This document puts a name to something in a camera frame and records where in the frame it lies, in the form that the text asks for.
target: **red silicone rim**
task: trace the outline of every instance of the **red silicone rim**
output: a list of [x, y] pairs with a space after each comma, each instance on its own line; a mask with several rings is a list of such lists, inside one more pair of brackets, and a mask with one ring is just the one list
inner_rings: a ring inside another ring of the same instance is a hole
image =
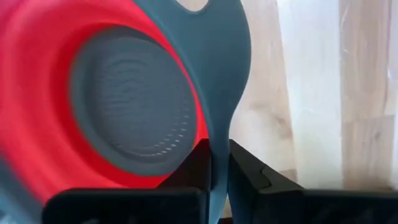
[[84, 139], [68, 99], [69, 67], [85, 40], [112, 25], [152, 37], [178, 62], [197, 107], [195, 145], [207, 138], [193, 84], [160, 29], [131, 0], [29, 0], [13, 8], [0, 37], [0, 143], [12, 169], [41, 201], [75, 187], [154, 188], [169, 175], [130, 174]]

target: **handle hole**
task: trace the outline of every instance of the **handle hole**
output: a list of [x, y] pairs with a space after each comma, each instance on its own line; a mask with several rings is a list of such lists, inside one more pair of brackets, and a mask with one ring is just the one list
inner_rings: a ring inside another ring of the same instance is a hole
[[176, 0], [186, 10], [192, 12], [201, 11], [208, 3], [209, 0]]

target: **gray silicone handle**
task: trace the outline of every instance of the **gray silicone handle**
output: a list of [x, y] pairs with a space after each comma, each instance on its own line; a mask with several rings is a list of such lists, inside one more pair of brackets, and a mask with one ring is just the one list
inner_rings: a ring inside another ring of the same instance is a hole
[[226, 195], [228, 132], [248, 79], [251, 46], [240, 0], [209, 0], [198, 12], [175, 0], [134, 0], [159, 26], [182, 60], [198, 93], [213, 153], [210, 224]]

